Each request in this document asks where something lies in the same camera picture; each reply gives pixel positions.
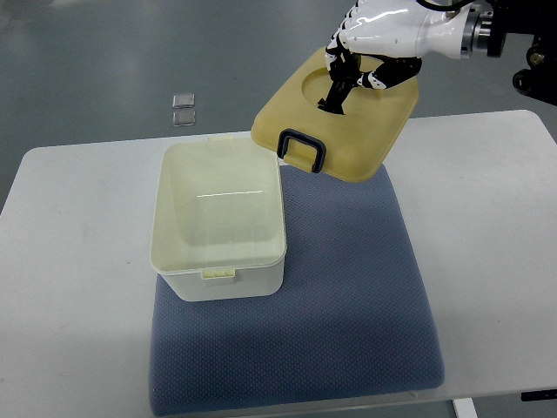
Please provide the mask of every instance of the black handle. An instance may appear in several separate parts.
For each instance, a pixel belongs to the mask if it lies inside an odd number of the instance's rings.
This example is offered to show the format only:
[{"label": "black handle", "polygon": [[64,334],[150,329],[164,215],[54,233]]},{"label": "black handle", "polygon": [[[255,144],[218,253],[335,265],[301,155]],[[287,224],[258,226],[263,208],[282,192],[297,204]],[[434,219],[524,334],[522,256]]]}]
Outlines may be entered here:
[{"label": "black handle", "polygon": [[305,135],[302,132],[294,131],[293,129],[284,129],[278,136],[277,155],[279,158],[285,157],[288,152],[288,142],[291,139],[295,139],[304,145],[309,145],[315,148],[317,154],[315,155],[315,161],[312,165],[312,172],[320,172],[323,168],[323,163],[325,163],[325,144],[314,137]]}]

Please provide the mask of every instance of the robotic hand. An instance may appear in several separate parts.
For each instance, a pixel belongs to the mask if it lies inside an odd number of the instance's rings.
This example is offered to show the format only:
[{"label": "robotic hand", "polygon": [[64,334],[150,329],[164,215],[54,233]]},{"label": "robotic hand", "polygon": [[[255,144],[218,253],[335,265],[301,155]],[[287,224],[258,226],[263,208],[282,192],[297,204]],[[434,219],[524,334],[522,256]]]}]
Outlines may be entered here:
[{"label": "robotic hand", "polygon": [[[472,2],[441,6],[429,0],[358,0],[325,50],[332,86],[319,108],[342,114],[342,103],[352,88],[388,89],[400,84],[419,73],[421,58],[428,52],[460,58],[484,51],[499,57],[508,32],[534,34],[527,53],[531,69],[514,76],[514,87],[557,105],[552,6],[544,0],[487,0],[492,10],[482,12]],[[362,55],[382,64],[374,71],[360,71]]]}]

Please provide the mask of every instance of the gray floor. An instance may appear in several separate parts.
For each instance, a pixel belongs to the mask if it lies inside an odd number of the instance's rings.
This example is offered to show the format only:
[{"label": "gray floor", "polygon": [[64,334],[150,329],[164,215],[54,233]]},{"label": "gray floor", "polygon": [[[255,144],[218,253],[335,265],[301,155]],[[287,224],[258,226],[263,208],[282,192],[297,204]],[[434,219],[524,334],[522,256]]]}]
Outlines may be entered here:
[{"label": "gray floor", "polygon": [[[47,145],[249,131],[266,100],[328,42],[353,0],[0,0],[0,208],[23,155]],[[503,57],[426,57],[414,117],[528,109],[557,138],[557,108],[517,94],[531,37]],[[197,123],[171,126],[196,93]],[[549,417],[557,401],[475,400],[480,418]],[[450,402],[320,414],[453,417]]]}]

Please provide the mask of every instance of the plastic storage box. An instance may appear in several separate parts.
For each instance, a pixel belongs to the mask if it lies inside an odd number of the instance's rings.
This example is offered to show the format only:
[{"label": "plastic storage box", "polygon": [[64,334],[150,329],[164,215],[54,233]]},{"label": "plastic storage box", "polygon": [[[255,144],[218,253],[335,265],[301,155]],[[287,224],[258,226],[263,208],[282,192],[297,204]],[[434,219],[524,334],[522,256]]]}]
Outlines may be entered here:
[{"label": "plastic storage box", "polygon": [[263,296],[286,251],[277,156],[246,138],[171,146],[158,185],[151,263],[183,300]]}]

